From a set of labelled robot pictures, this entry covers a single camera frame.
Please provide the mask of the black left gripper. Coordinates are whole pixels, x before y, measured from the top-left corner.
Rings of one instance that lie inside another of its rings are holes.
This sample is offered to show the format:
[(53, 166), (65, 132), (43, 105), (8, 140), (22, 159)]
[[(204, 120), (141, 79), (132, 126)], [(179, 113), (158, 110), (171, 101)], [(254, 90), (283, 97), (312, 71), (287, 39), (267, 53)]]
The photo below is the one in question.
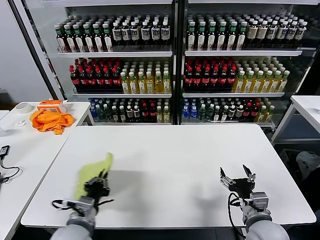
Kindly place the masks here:
[(107, 197), (110, 193), (108, 186), (108, 172), (104, 175), (104, 169), (99, 173), (98, 177), (93, 177), (84, 184), (84, 190), (86, 196), (90, 198), (102, 198)]

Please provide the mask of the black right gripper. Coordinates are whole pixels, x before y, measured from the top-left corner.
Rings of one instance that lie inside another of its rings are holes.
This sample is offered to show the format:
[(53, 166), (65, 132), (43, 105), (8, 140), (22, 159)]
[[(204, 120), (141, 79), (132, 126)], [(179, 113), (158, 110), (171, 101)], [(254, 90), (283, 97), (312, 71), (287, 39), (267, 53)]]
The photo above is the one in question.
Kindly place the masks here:
[(220, 167), (219, 180), (223, 186), (229, 187), (229, 190), (231, 192), (237, 193), (237, 195), (240, 198), (249, 199), (250, 194), (253, 192), (253, 189), (255, 188), (256, 174), (252, 173), (252, 171), (244, 164), (242, 166), (245, 171), (245, 174), (247, 175), (247, 178), (231, 179), (230, 177), (226, 176), (224, 170), (222, 169), (222, 167)]

